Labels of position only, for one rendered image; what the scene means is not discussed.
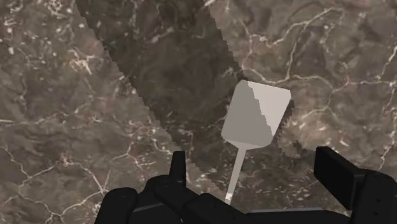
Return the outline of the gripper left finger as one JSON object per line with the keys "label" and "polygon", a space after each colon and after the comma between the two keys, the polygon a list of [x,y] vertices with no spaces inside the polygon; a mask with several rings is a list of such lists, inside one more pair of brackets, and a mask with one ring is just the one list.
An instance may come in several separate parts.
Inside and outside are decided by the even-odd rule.
{"label": "gripper left finger", "polygon": [[174,151],[168,175],[151,178],[141,193],[130,187],[106,193],[94,224],[248,224],[248,216],[187,188],[185,152]]}

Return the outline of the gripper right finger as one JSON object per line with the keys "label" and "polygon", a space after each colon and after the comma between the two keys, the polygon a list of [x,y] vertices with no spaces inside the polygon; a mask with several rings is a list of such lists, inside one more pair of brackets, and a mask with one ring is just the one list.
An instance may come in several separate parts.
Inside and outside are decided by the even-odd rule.
{"label": "gripper right finger", "polygon": [[397,181],[362,169],[327,146],[318,146],[316,179],[351,212],[348,224],[397,224]]}

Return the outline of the grey metal spatula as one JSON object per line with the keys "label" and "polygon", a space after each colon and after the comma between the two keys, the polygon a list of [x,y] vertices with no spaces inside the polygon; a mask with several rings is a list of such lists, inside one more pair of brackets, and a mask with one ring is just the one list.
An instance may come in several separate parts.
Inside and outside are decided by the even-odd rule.
{"label": "grey metal spatula", "polygon": [[221,130],[222,138],[238,148],[225,202],[230,204],[246,152],[268,146],[291,100],[291,92],[253,81],[240,80]]}

